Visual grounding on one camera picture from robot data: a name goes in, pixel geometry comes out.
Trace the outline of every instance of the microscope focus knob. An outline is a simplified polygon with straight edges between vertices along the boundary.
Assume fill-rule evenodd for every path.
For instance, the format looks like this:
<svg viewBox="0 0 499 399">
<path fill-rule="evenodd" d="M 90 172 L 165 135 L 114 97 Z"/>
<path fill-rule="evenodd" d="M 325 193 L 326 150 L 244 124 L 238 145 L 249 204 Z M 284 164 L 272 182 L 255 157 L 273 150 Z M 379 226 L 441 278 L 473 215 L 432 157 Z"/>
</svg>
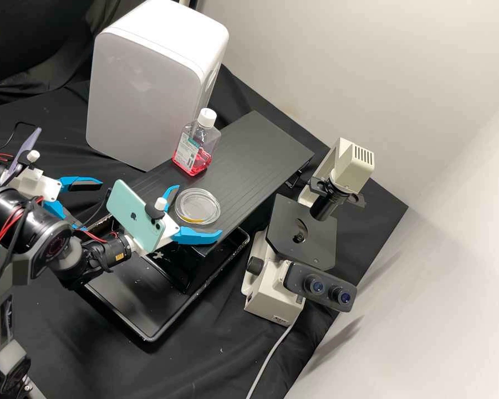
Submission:
<svg viewBox="0 0 499 399">
<path fill-rule="evenodd" d="M 261 258 L 250 257 L 248 264 L 246 265 L 246 270 L 253 275 L 259 275 L 264 267 L 264 261 Z"/>
</svg>

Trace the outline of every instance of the black stage plate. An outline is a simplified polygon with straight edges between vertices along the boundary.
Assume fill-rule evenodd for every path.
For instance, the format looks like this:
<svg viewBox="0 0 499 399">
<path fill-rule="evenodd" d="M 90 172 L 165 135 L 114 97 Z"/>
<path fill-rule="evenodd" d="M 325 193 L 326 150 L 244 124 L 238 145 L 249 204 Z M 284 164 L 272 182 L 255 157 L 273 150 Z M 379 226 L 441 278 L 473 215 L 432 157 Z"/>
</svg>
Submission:
<svg viewBox="0 0 499 399">
<path fill-rule="evenodd" d="M 222 129 L 222 139 L 212 164 L 198 176 L 190 177 L 170 160 L 154 168 L 130 184 L 146 202 L 162 196 L 165 190 L 180 184 L 180 192 L 189 187 L 210 191 L 220 203 L 221 214 L 205 231 L 223 231 L 218 242 L 266 198 L 274 193 L 313 152 L 291 138 L 256 111 L 241 117 Z M 182 226 L 186 224 L 171 207 L 170 216 Z M 194 247 L 206 256 L 216 244 Z"/>
<path fill-rule="evenodd" d="M 301 233 L 304 241 L 294 241 Z M 266 240 L 283 258 L 297 260 L 320 270 L 336 264 L 337 220 L 330 216 L 318 221 L 310 215 L 310 208 L 295 200 L 276 195 Z"/>
</svg>

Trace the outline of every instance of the petri dish lid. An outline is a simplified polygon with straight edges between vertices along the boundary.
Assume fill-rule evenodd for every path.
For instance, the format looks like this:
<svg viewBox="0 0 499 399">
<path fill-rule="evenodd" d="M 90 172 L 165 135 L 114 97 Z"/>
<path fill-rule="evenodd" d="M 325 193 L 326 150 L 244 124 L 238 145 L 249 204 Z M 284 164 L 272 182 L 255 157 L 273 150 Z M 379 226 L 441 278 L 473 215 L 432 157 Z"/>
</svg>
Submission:
<svg viewBox="0 0 499 399">
<path fill-rule="evenodd" d="M 176 198 L 177 216 L 192 224 L 210 224 L 220 217 L 218 200 L 203 188 L 188 188 Z"/>
</svg>

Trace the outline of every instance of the black tray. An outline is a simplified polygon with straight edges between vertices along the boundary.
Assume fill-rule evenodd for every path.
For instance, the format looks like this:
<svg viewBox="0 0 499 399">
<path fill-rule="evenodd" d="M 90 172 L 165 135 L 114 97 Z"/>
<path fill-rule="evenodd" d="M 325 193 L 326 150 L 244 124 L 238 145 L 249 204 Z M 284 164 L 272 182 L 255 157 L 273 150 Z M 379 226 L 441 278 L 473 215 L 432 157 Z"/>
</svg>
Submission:
<svg viewBox="0 0 499 399">
<path fill-rule="evenodd" d="M 248 234 L 237 228 L 214 250 L 202 258 L 191 248 L 179 250 L 167 245 L 162 261 L 134 256 L 113 268 L 103 279 L 94 279 L 85 286 L 117 317 L 143 340 L 156 341 L 205 288 L 225 269 L 230 261 L 248 244 Z M 185 289 L 175 281 L 184 275 L 174 275 L 170 265 L 185 265 L 191 270 L 185 277 Z"/>
</svg>

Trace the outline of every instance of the microscope stage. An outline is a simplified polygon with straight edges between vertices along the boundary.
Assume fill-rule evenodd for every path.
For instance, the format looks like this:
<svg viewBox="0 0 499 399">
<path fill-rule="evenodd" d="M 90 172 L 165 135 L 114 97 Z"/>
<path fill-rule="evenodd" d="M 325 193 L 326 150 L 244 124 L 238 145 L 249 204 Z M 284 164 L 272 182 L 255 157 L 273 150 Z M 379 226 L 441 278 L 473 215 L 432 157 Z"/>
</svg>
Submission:
<svg viewBox="0 0 499 399">
<path fill-rule="evenodd" d="M 314 219 L 310 208 L 280 194 L 276 195 L 266 240 L 285 259 L 296 260 L 320 270 L 335 266 L 337 220 Z"/>
</svg>

